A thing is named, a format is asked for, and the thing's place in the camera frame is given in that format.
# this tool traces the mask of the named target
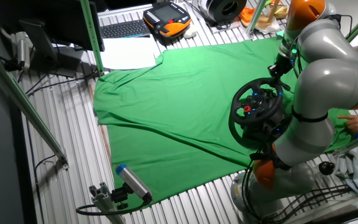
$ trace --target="keyboard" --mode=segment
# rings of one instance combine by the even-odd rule
[[[141,37],[150,34],[143,19],[103,26],[101,30],[103,38]]]

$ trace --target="steering wheel button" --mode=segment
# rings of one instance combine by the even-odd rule
[[[252,108],[251,108],[250,106],[245,106],[245,107],[244,107],[244,112],[245,112],[245,113],[248,113],[248,112],[251,111],[251,109],[252,109]]]

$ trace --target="computer monitor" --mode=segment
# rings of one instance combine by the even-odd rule
[[[96,5],[90,2],[89,6],[99,50],[103,51]],[[65,45],[72,43],[84,50],[92,50],[79,0],[0,0],[0,26],[8,34],[27,33],[35,47],[30,67],[41,72],[55,72],[61,68],[75,70],[80,62],[81,50],[56,49],[52,46],[53,42]]]

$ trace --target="monitor stand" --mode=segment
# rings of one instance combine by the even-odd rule
[[[29,36],[34,52],[30,57],[30,69],[42,73],[52,73],[65,77],[74,77],[81,62],[83,50],[75,50],[70,47],[53,47],[52,42],[45,32],[45,24],[41,21],[22,19],[20,20],[24,31]],[[19,49],[17,52],[29,52]]]

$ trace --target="black knob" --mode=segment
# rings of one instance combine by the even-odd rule
[[[324,161],[318,165],[318,170],[323,175],[331,175],[334,172],[335,164],[333,162]]]

